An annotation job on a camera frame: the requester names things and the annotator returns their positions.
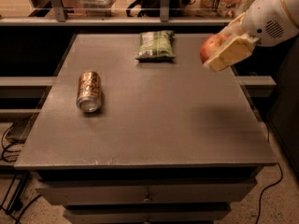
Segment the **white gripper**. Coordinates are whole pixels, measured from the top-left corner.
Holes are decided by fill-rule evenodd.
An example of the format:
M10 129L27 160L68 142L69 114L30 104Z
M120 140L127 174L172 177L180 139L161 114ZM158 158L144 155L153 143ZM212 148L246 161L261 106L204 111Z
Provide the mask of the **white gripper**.
M273 47L299 34L299 0L255 0L219 31L227 40L203 66L219 72L247 59L256 47Z

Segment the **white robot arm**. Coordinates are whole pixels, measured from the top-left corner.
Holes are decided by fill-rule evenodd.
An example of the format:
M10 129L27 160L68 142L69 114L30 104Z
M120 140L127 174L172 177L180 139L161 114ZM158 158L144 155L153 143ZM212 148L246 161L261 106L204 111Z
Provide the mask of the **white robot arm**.
M200 48L203 66L218 72L299 34L299 0L255 0Z

